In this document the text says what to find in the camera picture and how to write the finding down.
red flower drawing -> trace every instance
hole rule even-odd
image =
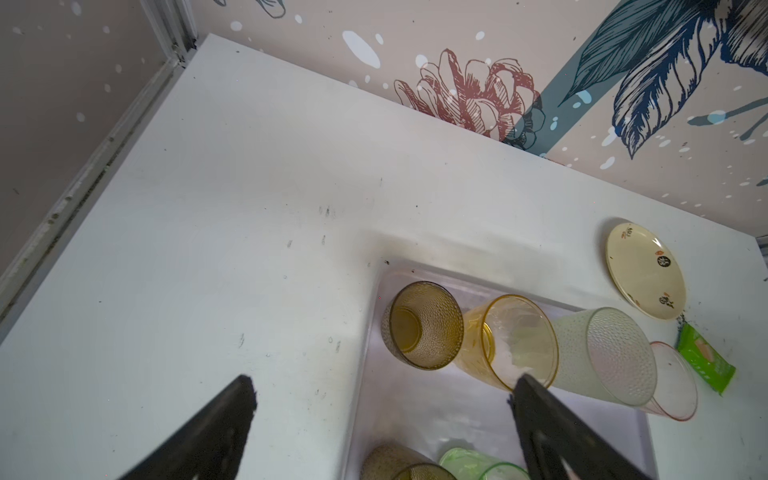
[[[421,74],[416,92],[395,80],[403,105],[523,150],[536,142],[545,119],[541,98],[514,58],[493,65],[470,60],[462,73],[456,55],[445,49],[440,64],[424,64]]]

wall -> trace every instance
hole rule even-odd
[[[139,2],[0,2],[0,273],[165,56]]]
[[[192,5],[201,35],[737,230],[768,233],[768,2]]]

green snack packet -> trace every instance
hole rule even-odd
[[[685,323],[677,341],[677,351],[699,372],[717,393],[723,390],[736,372],[736,367],[729,364],[712,346],[694,329]]]

small yellow plate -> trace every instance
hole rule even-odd
[[[643,313],[671,320],[683,312],[683,272],[656,235],[634,223],[618,225],[608,235],[605,260],[621,294]]]

white plastic tray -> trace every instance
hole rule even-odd
[[[509,394],[467,375],[453,364],[426,372],[397,360],[381,337],[380,320],[386,305],[409,283],[428,280],[444,286],[462,312],[511,291],[457,280],[407,264],[391,266],[376,295],[368,343],[359,381],[359,394],[342,472],[344,480],[359,480],[366,455],[394,441],[433,460],[462,446],[525,466]],[[531,298],[553,322],[580,309]],[[657,478],[646,414],[629,407],[550,389],[571,411],[651,478]]]

